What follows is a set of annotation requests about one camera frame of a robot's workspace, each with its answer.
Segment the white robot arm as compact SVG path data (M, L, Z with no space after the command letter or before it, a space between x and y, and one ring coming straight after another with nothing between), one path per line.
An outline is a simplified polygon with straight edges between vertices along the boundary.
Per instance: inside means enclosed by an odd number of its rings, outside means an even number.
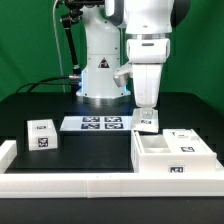
M82 93L113 99L134 84L136 113L155 115L163 64L170 54L167 35L190 10L190 0L87 0L83 20L87 65Z

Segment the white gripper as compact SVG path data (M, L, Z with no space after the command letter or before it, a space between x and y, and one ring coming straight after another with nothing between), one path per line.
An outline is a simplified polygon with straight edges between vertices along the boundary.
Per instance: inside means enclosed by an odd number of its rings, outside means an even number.
M129 39L127 56L132 69L135 102L143 118L152 117L157 104L163 64L170 54L168 38L140 40Z

